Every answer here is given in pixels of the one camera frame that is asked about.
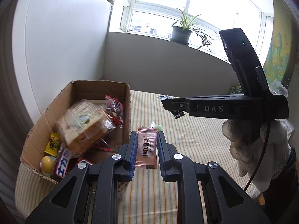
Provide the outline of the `white gloved right hand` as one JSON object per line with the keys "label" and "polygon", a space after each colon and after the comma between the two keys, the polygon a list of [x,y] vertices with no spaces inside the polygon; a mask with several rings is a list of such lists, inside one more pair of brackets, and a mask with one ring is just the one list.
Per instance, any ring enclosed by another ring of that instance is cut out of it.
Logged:
{"label": "white gloved right hand", "polygon": [[[243,120],[227,120],[223,123],[222,131],[231,141],[229,152],[237,160],[241,177],[252,176],[258,167],[266,130],[266,124],[258,125],[254,130],[251,122]],[[295,128],[286,119],[271,122],[266,152],[252,181],[260,192],[266,191],[271,180],[276,179],[286,167],[291,156],[290,142],[294,133]]]}

